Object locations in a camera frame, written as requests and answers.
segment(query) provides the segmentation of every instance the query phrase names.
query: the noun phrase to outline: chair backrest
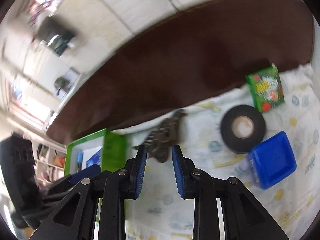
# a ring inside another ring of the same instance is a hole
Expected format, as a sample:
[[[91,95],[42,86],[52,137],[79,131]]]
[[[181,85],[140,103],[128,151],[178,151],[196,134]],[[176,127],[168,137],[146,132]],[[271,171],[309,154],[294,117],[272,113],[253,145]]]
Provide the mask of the chair backrest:
[[[18,213],[38,204],[35,160],[31,141],[11,136],[0,142],[0,165],[4,182]]]

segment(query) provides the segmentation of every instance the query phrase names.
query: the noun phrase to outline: green snack box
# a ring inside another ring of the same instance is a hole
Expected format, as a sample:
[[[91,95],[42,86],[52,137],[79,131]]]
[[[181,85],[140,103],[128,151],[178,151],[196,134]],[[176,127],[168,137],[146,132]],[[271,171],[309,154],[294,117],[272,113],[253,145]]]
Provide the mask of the green snack box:
[[[267,112],[284,102],[283,89],[277,67],[258,71],[246,76],[253,97],[254,107],[259,112]]]

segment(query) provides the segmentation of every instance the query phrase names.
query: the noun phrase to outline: brown cloth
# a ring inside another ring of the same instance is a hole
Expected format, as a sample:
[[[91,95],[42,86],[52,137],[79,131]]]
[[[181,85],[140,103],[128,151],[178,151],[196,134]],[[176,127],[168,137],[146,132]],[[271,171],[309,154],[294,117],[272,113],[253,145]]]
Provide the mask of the brown cloth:
[[[68,144],[218,96],[275,63],[310,61],[313,18],[299,0],[213,0],[180,12],[122,46],[70,99],[47,134]]]

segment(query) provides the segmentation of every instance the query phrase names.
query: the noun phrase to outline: blue packaging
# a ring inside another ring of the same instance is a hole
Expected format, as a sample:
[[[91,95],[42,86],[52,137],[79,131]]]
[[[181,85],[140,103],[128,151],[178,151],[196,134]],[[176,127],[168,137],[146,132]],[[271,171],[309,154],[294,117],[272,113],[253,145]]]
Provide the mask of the blue packaging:
[[[86,161],[87,168],[94,164],[100,165],[101,153],[102,148],[98,150],[94,155],[92,155],[89,160]]]
[[[255,183],[267,189],[288,177],[297,169],[297,163],[284,131],[265,140],[248,154]]]

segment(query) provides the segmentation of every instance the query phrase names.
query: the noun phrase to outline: window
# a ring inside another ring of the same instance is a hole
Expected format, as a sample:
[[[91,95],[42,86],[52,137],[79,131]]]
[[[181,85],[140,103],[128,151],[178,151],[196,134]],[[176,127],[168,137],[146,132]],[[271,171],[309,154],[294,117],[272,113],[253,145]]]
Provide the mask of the window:
[[[35,99],[25,96],[18,85],[7,82],[9,111],[39,130],[46,128],[47,120],[54,115],[48,107]]]

